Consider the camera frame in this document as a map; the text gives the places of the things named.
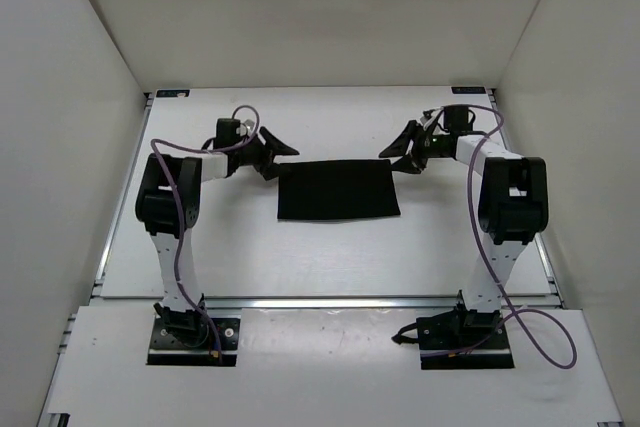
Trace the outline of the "black skirt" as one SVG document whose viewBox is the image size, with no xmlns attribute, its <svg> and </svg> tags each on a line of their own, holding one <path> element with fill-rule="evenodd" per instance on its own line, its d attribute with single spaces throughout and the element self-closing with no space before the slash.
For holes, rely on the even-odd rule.
<svg viewBox="0 0 640 427">
<path fill-rule="evenodd" d="M 327 160 L 284 166 L 278 180 L 277 218 L 342 222 L 401 214 L 387 160 Z"/>
</svg>

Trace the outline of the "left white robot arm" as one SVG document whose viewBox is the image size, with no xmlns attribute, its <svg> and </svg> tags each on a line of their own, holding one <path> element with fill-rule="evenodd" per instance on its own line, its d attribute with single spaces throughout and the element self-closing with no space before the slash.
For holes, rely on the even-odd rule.
<svg viewBox="0 0 640 427">
<path fill-rule="evenodd" d="M 264 180 L 278 178 L 278 156 L 299 151 L 282 142 L 260 120 L 236 114 L 216 122 L 215 135 L 199 149 L 154 138 L 135 201 L 135 215 L 154 245 L 163 283 L 162 301 L 154 305 L 164 328 L 189 348 L 222 350 L 220 332 L 207 313 L 192 251 L 192 231 L 199 218 L 201 186 L 253 167 Z"/>
</svg>

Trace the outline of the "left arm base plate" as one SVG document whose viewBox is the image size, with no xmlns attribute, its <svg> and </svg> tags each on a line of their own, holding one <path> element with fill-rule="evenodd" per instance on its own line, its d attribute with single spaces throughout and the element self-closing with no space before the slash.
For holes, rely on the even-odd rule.
<svg viewBox="0 0 640 427">
<path fill-rule="evenodd" d="M 194 311 L 173 312 L 154 304 L 147 364 L 234 367 L 240 340 L 239 316 L 203 320 Z"/>
</svg>

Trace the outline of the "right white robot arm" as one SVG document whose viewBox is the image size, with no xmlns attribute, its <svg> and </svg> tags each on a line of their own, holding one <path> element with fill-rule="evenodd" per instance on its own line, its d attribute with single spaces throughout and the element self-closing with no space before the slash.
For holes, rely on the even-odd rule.
<svg viewBox="0 0 640 427">
<path fill-rule="evenodd" d="M 436 158 L 467 167 L 467 202 L 479 258 L 459 294 L 458 314 L 448 323 L 449 338 L 465 348 L 497 327 L 516 260 L 549 220 L 545 162 L 492 141 L 501 121 L 490 132 L 475 129 L 481 109 L 450 104 L 427 110 L 379 153 L 381 159 L 395 160 L 394 171 L 407 174 L 423 172 Z"/>
</svg>

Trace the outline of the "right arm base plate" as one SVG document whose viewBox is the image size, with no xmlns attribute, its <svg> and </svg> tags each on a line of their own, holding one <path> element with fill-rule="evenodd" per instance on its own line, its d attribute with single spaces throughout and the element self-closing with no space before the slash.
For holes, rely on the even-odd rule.
<svg viewBox="0 0 640 427">
<path fill-rule="evenodd" d="M 397 345 L 416 345 L 423 370 L 515 367 L 501 313 L 469 309 L 461 299 L 446 312 L 416 318 L 391 340 Z"/>
</svg>

